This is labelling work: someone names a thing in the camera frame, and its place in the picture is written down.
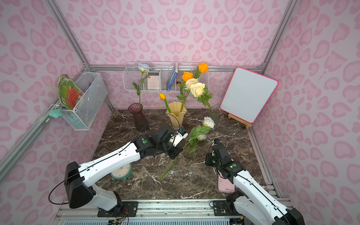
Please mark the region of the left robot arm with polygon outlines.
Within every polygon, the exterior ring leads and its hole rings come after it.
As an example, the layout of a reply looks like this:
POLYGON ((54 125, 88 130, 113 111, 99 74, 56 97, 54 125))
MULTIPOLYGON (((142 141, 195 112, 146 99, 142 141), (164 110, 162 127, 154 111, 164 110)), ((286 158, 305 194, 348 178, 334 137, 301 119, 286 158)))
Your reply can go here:
POLYGON ((63 181, 67 204, 71 209, 91 205, 101 212, 119 215, 125 207, 120 195, 97 186, 96 182, 145 157, 167 154, 170 159, 175 159, 183 150, 180 143, 187 137, 187 131, 164 125, 149 134, 138 134, 132 141, 103 157, 80 165, 69 163, 63 181))

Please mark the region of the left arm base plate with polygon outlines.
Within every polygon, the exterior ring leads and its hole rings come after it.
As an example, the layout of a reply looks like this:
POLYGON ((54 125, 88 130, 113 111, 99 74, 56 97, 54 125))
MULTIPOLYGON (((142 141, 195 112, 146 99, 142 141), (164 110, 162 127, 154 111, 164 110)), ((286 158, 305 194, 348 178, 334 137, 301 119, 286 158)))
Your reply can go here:
POLYGON ((135 217, 138 210, 138 201, 125 201, 115 206, 110 211, 99 209, 97 217, 99 218, 122 218, 124 216, 135 217))

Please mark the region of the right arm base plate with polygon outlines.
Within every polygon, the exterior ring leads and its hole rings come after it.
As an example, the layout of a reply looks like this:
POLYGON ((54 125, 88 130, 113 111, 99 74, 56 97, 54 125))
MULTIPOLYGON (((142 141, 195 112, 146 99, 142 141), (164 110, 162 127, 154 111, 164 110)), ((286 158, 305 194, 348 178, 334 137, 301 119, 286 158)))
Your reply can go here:
POLYGON ((232 202, 228 200, 213 200, 209 203, 215 216, 239 216, 232 202))

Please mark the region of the cream rose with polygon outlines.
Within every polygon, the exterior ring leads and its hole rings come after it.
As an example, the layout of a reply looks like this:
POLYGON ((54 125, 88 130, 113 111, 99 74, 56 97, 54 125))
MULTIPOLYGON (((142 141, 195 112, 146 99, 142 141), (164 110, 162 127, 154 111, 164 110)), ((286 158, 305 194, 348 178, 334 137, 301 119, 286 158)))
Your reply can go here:
POLYGON ((212 93, 209 93, 208 87, 201 82, 192 84, 190 86, 190 92, 197 102, 202 103, 205 107, 208 107, 210 112, 213 112, 212 106, 210 105, 210 99, 213 97, 212 93))
POLYGON ((188 80, 186 81, 185 89, 186 89, 186 90, 190 90, 190 89, 191 89, 191 85, 196 84, 196 83, 198 83, 198 79, 195 79, 195 78, 188 79, 188 80))

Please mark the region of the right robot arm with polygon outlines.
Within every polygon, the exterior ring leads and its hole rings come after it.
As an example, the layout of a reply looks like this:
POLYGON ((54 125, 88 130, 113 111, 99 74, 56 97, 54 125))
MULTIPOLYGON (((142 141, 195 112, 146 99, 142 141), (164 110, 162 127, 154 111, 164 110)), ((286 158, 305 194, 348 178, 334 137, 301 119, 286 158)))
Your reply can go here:
POLYGON ((256 182, 245 166, 231 159, 221 140, 213 140, 205 164, 214 167, 220 177, 229 180, 237 188, 226 198, 232 214, 241 214, 254 225, 305 224, 303 215, 296 208, 289 209, 275 199, 256 182))

